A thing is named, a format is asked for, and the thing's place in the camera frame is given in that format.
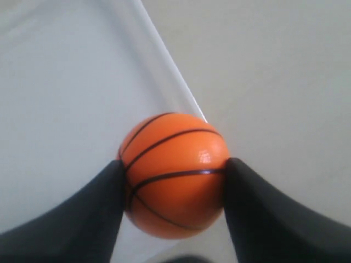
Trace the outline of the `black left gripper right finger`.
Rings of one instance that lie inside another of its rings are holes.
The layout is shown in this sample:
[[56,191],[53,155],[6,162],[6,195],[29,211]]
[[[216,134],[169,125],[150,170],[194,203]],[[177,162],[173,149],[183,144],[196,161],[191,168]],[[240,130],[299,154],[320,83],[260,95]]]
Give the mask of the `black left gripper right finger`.
[[224,211],[238,262],[350,262],[350,227],[296,202],[238,158]]

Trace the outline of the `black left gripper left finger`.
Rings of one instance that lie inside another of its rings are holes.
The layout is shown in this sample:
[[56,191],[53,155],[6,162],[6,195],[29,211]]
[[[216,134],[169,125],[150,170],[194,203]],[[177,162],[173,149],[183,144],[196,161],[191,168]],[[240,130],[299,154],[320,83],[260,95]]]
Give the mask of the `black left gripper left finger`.
[[124,211],[124,170],[110,162],[49,212],[1,234],[1,262],[110,262]]

